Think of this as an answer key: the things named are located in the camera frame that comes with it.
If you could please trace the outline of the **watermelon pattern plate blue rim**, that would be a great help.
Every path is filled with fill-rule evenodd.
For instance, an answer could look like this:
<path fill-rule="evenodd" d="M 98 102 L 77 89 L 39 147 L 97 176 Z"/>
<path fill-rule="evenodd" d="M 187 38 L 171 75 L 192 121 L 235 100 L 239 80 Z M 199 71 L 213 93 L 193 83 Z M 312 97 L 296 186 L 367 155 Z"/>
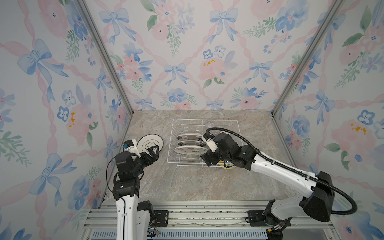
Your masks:
<path fill-rule="evenodd" d="M 179 146 L 174 149 L 176 154 L 186 154 L 186 155 L 201 155 L 208 151 L 205 147 L 200 146 Z"/>

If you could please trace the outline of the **white plate green rim characters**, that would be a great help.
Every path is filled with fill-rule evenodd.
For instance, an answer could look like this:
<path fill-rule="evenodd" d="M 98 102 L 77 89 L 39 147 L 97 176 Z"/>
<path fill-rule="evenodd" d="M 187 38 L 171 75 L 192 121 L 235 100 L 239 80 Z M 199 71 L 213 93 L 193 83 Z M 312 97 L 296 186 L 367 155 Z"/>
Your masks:
<path fill-rule="evenodd" d="M 137 144 L 137 147 L 140 153 L 142 152 L 149 153 L 148 149 L 154 146 L 159 147 L 159 152 L 163 149 L 163 146 L 164 146 L 163 138 L 156 134 L 149 134 L 149 135 L 143 136 L 138 141 L 138 144 Z"/>

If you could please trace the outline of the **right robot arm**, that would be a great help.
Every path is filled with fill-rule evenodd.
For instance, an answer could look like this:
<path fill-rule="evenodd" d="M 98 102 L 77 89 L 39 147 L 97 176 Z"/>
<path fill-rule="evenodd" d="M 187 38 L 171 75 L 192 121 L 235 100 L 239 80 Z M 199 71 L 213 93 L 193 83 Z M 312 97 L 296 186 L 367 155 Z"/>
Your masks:
<path fill-rule="evenodd" d="M 271 158 L 249 141 L 239 146 L 232 136 L 221 132 L 217 136 L 205 133 L 203 142 L 209 148 L 201 155 L 207 166 L 219 161 L 237 168 L 266 175 L 295 190 L 297 195 L 284 200 L 270 200 L 260 217 L 249 217 L 250 225 L 268 226 L 268 233 L 278 233 L 290 225 L 294 217 L 308 216 L 319 222 L 329 222 L 332 213 L 334 191 L 319 183 L 329 180 L 325 174 L 315 174 L 293 168 Z"/>

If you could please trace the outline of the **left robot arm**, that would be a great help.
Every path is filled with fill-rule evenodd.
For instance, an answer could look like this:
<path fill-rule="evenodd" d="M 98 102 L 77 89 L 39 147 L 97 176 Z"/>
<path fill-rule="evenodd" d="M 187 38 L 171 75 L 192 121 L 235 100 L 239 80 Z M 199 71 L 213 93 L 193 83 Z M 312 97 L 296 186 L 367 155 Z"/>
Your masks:
<path fill-rule="evenodd" d="M 117 207 L 117 239 L 146 240 L 155 213 L 150 201 L 139 201 L 141 177 L 144 168 L 159 159 L 159 146 L 142 153 L 121 152 L 115 161 L 118 173 L 114 177 L 112 193 Z"/>

